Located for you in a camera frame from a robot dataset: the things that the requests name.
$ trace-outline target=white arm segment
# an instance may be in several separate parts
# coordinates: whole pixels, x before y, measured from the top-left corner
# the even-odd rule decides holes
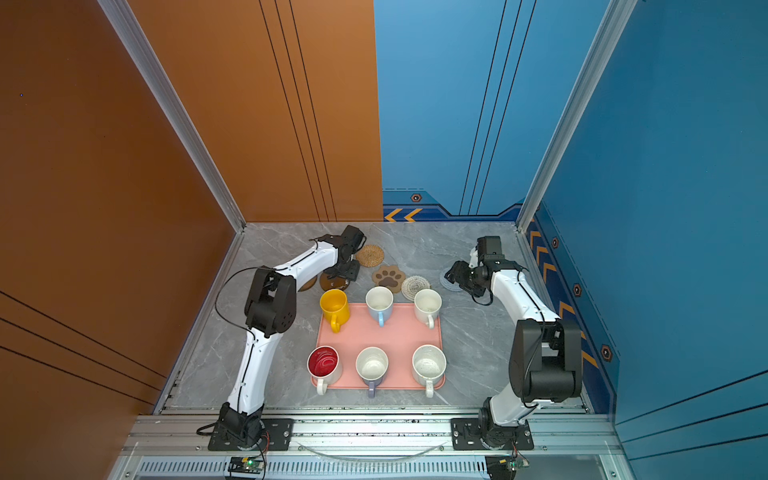
[[[534,319],[538,322],[554,323],[560,317],[550,310],[536,295],[528,282],[525,274],[517,270],[501,270],[493,274],[491,278],[491,291],[501,300],[504,308],[512,319],[512,330],[520,319]],[[531,406],[537,407],[551,403],[550,400],[536,400]],[[491,414],[494,423],[502,427],[514,427],[525,424],[525,419],[536,408],[529,408],[512,391],[512,385],[507,384],[504,389],[491,398]]]
[[[296,279],[296,289],[310,281],[314,276],[330,266],[336,265],[339,251],[330,243],[318,242],[293,260],[275,266],[282,275]],[[272,366],[277,344],[283,338],[282,333],[274,333],[265,339],[263,332],[252,328],[253,333],[246,333],[245,351],[240,369],[237,371],[235,385],[227,401],[238,412],[250,415],[264,404],[264,387]]]

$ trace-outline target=yellow mug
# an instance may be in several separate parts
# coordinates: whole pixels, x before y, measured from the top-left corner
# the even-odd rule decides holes
[[[349,320],[349,302],[346,301],[346,293],[341,290],[334,288],[325,292],[320,297],[320,308],[334,333],[340,332],[341,325]]]

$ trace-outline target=robotic arm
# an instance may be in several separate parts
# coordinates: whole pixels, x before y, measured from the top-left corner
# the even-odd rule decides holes
[[[478,238],[470,257],[471,264],[455,262],[445,279],[475,298],[490,290],[491,301],[501,300],[515,328],[509,384],[485,400],[479,416],[483,441],[500,447],[508,441],[509,430],[524,425],[541,404],[581,394],[581,328],[558,317],[538,298],[525,280],[525,268],[505,259],[500,237]],[[554,355],[543,356],[542,344]]]
[[[296,318],[296,291],[321,272],[331,278],[357,280],[360,263],[353,255],[365,243],[359,229],[347,225],[341,235],[314,240],[315,247],[290,262],[274,268],[262,266],[253,275],[245,302],[248,331],[243,359],[232,392],[219,411],[209,449],[219,449],[219,445],[253,449],[259,442],[266,378],[277,345]]]

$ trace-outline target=paw print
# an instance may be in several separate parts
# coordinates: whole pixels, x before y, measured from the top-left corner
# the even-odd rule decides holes
[[[392,291],[392,293],[398,293],[402,287],[402,282],[405,281],[406,275],[396,266],[382,266],[373,274],[373,282],[378,286],[385,286]]]

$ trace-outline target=tray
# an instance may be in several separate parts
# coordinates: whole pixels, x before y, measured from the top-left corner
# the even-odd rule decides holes
[[[413,353],[422,345],[434,345],[442,349],[442,334],[440,319],[435,321],[435,328],[419,322],[413,314],[413,303],[395,303],[392,316],[379,326],[368,314],[365,303],[349,304],[349,320],[341,325],[341,332],[334,333],[331,325],[320,319],[320,332],[317,335],[317,346],[332,346],[339,352],[343,366],[341,378],[329,385],[329,389],[368,389],[355,369],[357,355],[369,346],[378,346],[384,350],[389,359],[386,377],[376,389],[384,390],[423,390],[413,379]],[[435,390],[445,384],[445,376],[435,385]]]

